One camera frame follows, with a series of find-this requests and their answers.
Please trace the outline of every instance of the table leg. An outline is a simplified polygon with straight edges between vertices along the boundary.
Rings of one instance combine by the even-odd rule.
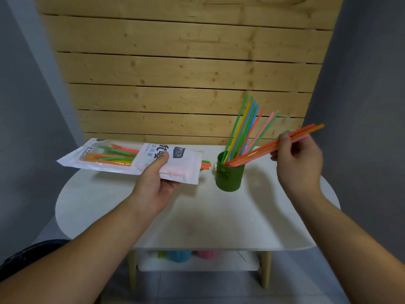
[[[128,272],[129,272],[129,288],[134,289],[136,286],[136,251],[130,250],[128,253]]]
[[[270,282],[271,252],[263,251],[261,253],[261,276],[262,288],[267,289]]]

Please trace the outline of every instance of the gray wall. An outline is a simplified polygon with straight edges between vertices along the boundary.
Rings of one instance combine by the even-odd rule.
[[[345,0],[305,124],[342,210],[405,262],[405,0]]]
[[[75,172],[76,143],[5,0],[0,0],[0,262],[29,246]]]

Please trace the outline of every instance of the floor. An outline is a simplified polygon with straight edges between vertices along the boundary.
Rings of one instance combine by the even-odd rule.
[[[67,239],[53,217],[35,243]],[[256,272],[139,272],[128,289],[123,261],[103,292],[103,303],[158,304],[349,304],[318,248],[274,252],[270,287],[261,288]]]

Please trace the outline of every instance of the right hand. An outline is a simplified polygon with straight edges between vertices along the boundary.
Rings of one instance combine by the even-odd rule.
[[[279,149],[271,153],[271,160],[277,161],[279,182],[290,199],[322,194],[322,151],[312,137],[291,145],[290,136],[282,134]]]

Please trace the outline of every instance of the left hand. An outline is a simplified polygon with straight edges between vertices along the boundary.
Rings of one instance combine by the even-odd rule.
[[[180,183],[160,179],[159,171],[169,159],[169,153],[164,152],[152,162],[139,177],[134,190],[127,200],[135,206],[143,216],[158,215],[169,203]]]

